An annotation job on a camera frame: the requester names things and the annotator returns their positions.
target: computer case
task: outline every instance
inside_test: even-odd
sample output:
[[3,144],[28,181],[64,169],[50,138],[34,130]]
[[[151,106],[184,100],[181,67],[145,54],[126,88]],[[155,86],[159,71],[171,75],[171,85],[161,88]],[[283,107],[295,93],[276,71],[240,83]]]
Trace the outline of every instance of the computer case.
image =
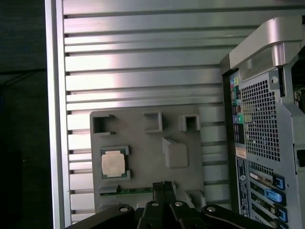
[[304,17],[262,24],[221,61],[232,210],[305,228]]

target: label sticker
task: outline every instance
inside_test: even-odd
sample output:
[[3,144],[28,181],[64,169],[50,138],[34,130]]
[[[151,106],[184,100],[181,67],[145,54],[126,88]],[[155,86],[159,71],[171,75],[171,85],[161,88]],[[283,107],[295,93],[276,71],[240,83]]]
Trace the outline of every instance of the label sticker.
[[239,83],[239,82],[238,82],[238,76],[237,76],[237,77],[234,78],[234,86],[237,86],[238,83]]
[[248,204],[248,187],[246,180],[246,160],[240,157],[236,157],[236,172],[237,172],[237,184],[238,184],[238,202],[239,213],[245,217],[250,217],[249,204]]
[[244,159],[247,158],[247,153],[246,153],[245,148],[236,147],[235,148],[235,153],[236,153],[236,156],[238,156],[238,157],[241,157],[241,158],[244,158]]

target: blue latch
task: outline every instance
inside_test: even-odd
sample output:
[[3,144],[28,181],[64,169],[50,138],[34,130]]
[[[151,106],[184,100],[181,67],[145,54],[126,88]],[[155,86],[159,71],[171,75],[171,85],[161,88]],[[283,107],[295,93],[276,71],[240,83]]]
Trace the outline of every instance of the blue latch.
[[265,197],[267,197],[270,200],[273,200],[274,202],[281,203],[282,202],[282,196],[272,189],[265,189]]

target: silver metal frame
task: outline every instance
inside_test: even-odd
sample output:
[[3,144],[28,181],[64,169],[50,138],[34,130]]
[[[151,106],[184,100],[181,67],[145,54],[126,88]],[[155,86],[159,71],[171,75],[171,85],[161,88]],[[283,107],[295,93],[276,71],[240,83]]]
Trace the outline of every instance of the silver metal frame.
[[238,68],[245,81],[288,64],[304,45],[304,32],[302,16],[270,19],[222,59],[222,73]]
[[46,0],[53,227],[71,224],[62,0]]

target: ventilation grille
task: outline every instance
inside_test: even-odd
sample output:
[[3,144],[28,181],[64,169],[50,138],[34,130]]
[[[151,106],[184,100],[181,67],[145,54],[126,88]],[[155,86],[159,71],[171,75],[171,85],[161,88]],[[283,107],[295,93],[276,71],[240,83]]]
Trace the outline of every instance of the ventilation grille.
[[254,169],[256,169],[258,171],[261,171],[263,173],[267,173],[267,174],[270,174],[270,175],[273,174],[273,169],[268,168],[268,167],[263,166],[263,165],[260,165],[258,163],[252,162],[252,161],[249,161],[249,167],[254,168]]
[[257,216],[254,216],[254,220],[260,223],[263,223]]
[[280,161],[274,92],[268,81],[241,90],[247,152]]

